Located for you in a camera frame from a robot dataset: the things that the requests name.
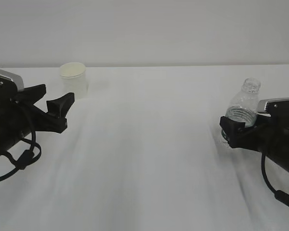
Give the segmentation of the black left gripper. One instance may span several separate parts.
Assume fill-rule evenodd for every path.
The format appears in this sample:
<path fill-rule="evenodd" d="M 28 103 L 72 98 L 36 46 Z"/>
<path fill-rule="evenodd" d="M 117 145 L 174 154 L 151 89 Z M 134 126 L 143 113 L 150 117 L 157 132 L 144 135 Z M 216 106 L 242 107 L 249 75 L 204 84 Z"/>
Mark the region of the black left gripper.
<path fill-rule="evenodd" d="M 62 133 L 67 129 L 66 115 L 75 102 L 75 95 L 64 96 L 46 102 L 47 112 L 34 104 L 46 94 L 46 85 L 24 88 L 9 101 L 0 101 L 0 144 L 16 144 L 35 131 Z"/>

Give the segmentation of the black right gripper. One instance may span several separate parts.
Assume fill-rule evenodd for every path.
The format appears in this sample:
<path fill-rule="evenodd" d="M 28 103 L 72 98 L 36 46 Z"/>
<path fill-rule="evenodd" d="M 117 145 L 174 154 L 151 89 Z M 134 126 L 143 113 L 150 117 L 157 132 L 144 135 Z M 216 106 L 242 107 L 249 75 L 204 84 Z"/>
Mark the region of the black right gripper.
<path fill-rule="evenodd" d="M 222 116 L 220 126 L 231 148 L 268 153 L 289 152 L 289 115 L 259 115 L 251 127 Z"/>

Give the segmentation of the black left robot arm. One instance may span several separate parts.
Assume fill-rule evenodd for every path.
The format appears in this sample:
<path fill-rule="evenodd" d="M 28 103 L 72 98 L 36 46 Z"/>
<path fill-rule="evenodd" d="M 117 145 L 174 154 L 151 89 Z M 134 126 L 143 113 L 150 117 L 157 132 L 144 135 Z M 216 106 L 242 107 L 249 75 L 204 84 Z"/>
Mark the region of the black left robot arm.
<path fill-rule="evenodd" d="M 66 114 L 75 102 L 74 93 L 47 101 L 47 112 L 35 106 L 45 94 L 44 84 L 11 93 L 0 90 L 0 154 L 31 133 L 30 125 L 38 132 L 61 134 L 67 129 Z"/>

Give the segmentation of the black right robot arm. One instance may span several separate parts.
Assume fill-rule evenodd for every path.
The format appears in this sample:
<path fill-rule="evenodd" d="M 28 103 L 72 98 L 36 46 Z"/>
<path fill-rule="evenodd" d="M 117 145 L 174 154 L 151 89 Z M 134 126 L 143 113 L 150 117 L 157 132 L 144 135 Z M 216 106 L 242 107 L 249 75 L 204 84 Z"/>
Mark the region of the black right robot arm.
<path fill-rule="evenodd" d="M 265 154 L 289 173 L 289 117 L 259 115 L 255 124 L 247 128 L 243 122 L 222 116 L 220 126 L 231 148 Z"/>

